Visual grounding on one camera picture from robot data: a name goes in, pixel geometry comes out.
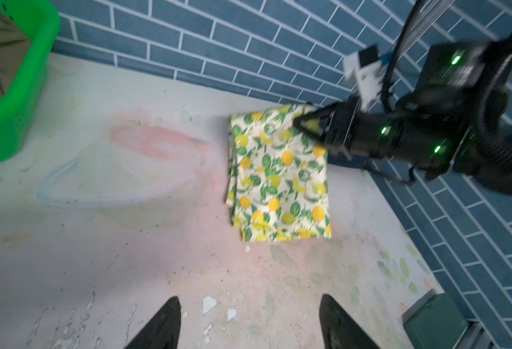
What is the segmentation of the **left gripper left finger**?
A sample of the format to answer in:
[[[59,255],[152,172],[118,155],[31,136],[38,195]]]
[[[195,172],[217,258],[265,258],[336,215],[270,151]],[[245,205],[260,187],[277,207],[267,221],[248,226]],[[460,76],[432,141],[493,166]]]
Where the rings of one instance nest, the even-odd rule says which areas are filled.
[[[125,349],[177,349],[181,319],[179,298],[173,296],[125,346]]]

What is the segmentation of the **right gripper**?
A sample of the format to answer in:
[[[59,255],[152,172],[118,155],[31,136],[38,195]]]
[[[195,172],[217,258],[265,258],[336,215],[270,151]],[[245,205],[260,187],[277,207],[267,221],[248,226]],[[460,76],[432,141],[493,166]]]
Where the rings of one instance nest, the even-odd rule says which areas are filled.
[[[512,144],[500,129],[511,69],[509,41],[437,44],[415,89],[390,111],[362,111],[352,97],[297,116],[292,125],[337,151],[396,158],[423,170],[503,168],[512,164]]]

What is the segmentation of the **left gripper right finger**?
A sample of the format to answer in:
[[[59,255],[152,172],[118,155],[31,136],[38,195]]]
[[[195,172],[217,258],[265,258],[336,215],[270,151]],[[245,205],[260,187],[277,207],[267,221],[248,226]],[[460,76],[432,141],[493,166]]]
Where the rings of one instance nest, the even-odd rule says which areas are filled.
[[[322,295],[319,320],[326,349],[380,348],[330,295]]]

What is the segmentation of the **yellow lemon print skirt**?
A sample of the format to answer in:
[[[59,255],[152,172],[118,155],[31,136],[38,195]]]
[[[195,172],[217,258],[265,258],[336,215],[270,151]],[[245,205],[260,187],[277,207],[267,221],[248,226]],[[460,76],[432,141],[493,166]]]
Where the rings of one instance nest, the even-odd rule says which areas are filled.
[[[245,242],[331,238],[327,150],[295,128],[314,106],[231,115],[228,196]]]

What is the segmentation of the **dark blue denim skirt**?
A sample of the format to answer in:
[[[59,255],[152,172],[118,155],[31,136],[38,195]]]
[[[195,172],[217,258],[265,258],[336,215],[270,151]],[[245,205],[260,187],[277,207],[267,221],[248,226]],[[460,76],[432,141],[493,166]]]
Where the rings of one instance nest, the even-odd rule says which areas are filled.
[[[366,170],[368,158],[366,156],[350,155],[349,157],[330,153],[327,157],[327,163],[339,167]]]

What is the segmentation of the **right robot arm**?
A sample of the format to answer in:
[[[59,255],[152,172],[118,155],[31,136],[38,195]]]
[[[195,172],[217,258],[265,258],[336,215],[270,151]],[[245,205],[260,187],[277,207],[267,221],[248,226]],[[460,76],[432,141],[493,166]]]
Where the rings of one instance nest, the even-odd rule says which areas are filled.
[[[336,154],[403,161],[427,180],[457,172],[512,196],[512,126],[500,123],[511,70],[510,42],[438,44],[392,111],[367,112],[350,97],[293,124]]]

